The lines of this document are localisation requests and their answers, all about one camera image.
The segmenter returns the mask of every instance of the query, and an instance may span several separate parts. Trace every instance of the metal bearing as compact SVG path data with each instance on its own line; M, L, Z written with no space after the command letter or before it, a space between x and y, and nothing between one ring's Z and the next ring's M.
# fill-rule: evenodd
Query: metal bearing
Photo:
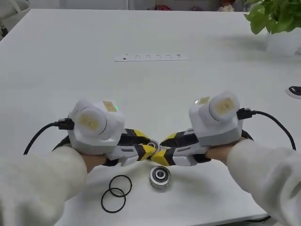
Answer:
M155 153L157 153L158 151L160 151L160 143L158 141L156 141L156 140L150 140L150 142L147 145L156 149L156 151L151 156L148 157L148 159L151 159L151 157Z
M156 189L166 188L170 179L170 171L164 166L155 166L150 171L150 184Z

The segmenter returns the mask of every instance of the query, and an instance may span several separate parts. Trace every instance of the green plant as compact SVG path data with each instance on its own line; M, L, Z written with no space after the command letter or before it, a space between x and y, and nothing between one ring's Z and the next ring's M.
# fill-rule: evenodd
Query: green plant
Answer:
M301 0L247 0L247 3L257 3L245 14L254 34L265 27L271 34L301 27Z

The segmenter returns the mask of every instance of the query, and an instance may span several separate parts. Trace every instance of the o-ring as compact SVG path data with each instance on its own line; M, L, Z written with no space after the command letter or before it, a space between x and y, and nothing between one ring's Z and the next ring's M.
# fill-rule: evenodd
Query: o-ring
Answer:
M123 193L123 196L121 196L121 197L124 198L123 205L120 207L120 209L115 210L115 211L107 210L107 209L103 206L103 198L104 198L105 194L107 194L107 192L108 192L108 191L111 191L111 190L117 190L117 191L120 191L121 193ZM102 199L101 199L101 205L102 205L103 210L106 211L107 213L118 213L119 211L121 211L121 210L123 209L123 207L124 207L125 204L126 204L126 201L127 201L127 199L126 199L126 195L124 194L124 192L123 192L120 188L113 187L113 188L109 188L108 190L106 190L106 191L103 193Z
M128 195L128 194L131 192L132 187L133 187L133 184L132 184L131 179L130 179L128 176L126 176L126 175L117 175L117 176L113 177L112 180L111 180L110 183L109 183L109 191L110 191L110 193L111 193L112 195L114 195L114 196L116 196L116 197L123 197L123 195L117 195L117 194L114 194L114 192L112 191L112 188L111 188L112 181L113 181L115 178L118 178L118 177L125 177L125 178L128 179L128 181L130 182L130 189L128 190L127 193L125 193L125 196L126 196L126 195Z

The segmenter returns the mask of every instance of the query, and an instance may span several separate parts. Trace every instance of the white pot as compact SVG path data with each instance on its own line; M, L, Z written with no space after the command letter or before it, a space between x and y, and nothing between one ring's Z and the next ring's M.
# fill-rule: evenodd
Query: white pot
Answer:
M267 34L267 52L279 56L293 56L301 47L301 28L295 28L291 32Z

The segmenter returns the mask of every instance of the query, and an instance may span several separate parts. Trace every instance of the person's hand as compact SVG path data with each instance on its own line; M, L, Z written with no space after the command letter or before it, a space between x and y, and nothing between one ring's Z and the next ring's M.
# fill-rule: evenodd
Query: person's hand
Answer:
M206 152L205 156L208 159L219 160L219 161L223 162L224 164L226 164L228 155L229 155L230 151L232 150L233 146L242 140L244 140L244 138L241 138L240 140L230 143L230 144L227 144L227 145L212 147Z
M100 166L105 164L107 157L103 155L83 155L81 154L81 157L83 158L86 166L87 166L87 172L91 172L92 169L94 169L95 166Z

